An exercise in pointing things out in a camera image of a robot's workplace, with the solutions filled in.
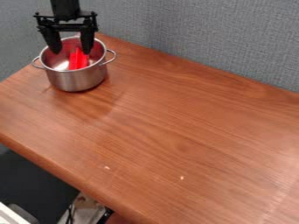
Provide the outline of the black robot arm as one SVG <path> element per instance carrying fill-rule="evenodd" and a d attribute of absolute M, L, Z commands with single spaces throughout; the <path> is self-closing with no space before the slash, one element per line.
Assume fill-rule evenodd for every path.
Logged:
<path fill-rule="evenodd" d="M 80 0 L 51 0 L 51 15 L 43 15 L 39 11 L 34 17 L 38 30 L 51 51 L 60 53 L 62 32 L 78 32 L 80 37 L 82 51 L 90 54 L 95 32 L 99 30 L 98 13 L 80 8 Z"/>

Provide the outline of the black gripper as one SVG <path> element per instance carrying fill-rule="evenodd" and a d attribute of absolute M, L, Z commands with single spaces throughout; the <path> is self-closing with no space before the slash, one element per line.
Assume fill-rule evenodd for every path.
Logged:
<path fill-rule="evenodd" d="M 47 46 L 55 54 L 62 51 L 59 32 L 80 32 L 82 50 L 90 54 L 94 47 L 95 32 L 99 30 L 96 12 L 82 10 L 71 17 L 56 17 L 36 12 L 34 17 Z"/>

